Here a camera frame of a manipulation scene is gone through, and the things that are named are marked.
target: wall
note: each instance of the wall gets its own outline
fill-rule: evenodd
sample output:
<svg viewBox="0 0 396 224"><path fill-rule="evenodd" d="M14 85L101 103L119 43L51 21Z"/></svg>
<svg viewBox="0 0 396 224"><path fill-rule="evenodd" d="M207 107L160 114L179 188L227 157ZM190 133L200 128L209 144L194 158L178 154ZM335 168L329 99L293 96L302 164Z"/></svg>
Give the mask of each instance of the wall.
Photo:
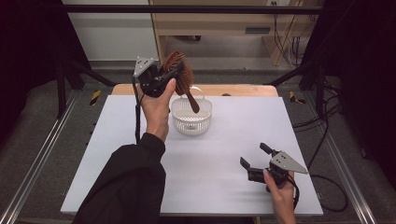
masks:
<svg viewBox="0 0 396 224"><path fill-rule="evenodd" d="M78 5L148 5L148 0L63 0ZM69 13L90 61L158 59L149 14Z"/></svg>

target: cabinet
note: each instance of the cabinet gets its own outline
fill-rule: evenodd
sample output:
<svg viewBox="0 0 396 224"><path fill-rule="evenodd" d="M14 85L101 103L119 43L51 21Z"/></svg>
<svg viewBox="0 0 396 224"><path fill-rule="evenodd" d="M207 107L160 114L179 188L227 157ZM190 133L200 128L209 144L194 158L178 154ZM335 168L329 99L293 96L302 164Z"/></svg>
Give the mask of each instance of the cabinet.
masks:
<svg viewBox="0 0 396 224"><path fill-rule="evenodd" d="M267 0L149 0L151 5L196 6L267 6ZM289 6L320 6L317 0L291 0ZM273 65L279 65L281 51L289 45L291 36L310 36L315 20L308 15L259 14L152 14L160 61L163 62L169 35L261 35ZM279 35L277 47L275 32Z"/></svg>

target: brown bristle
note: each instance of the brown bristle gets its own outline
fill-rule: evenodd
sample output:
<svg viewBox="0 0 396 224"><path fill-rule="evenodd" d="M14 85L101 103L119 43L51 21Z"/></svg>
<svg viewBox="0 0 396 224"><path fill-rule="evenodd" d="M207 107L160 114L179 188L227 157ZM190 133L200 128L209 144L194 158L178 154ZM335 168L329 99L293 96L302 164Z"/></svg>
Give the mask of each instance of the brown bristle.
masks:
<svg viewBox="0 0 396 224"><path fill-rule="evenodd" d="M187 91L190 91L190 87L192 86L192 83L194 81L194 74L189 64L187 63L185 55L180 52L172 52L163 63L163 71L165 72L165 74L175 69L180 63L183 64L183 69L177 79L177 95L183 95Z"/></svg>

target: hairbrush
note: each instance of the hairbrush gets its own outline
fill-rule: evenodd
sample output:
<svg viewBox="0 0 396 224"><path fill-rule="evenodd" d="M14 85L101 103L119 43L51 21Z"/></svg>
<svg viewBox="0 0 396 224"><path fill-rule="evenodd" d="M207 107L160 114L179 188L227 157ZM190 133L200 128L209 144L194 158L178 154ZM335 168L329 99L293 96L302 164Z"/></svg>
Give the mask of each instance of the hairbrush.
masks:
<svg viewBox="0 0 396 224"><path fill-rule="evenodd" d="M177 84L175 91L177 95L187 95L192 111L196 114L199 112L200 108L198 103L190 93L190 87L192 86L192 82L194 81L194 73L192 72L189 64L187 63L185 55L178 51L172 52L163 63L162 70L165 74L168 74L180 65L183 66L183 69L176 78Z"/></svg>

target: black pole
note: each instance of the black pole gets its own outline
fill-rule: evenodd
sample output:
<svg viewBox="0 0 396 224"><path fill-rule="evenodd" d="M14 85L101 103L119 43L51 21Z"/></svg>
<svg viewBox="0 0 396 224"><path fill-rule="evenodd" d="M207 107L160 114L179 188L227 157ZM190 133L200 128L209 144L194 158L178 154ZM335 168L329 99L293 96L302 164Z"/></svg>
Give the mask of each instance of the black pole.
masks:
<svg viewBox="0 0 396 224"><path fill-rule="evenodd" d="M337 9L323 7L249 7L249 6L176 6L176 5L43 5L50 12L72 13L210 13L210 14L288 14L321 15Z"/></svg>

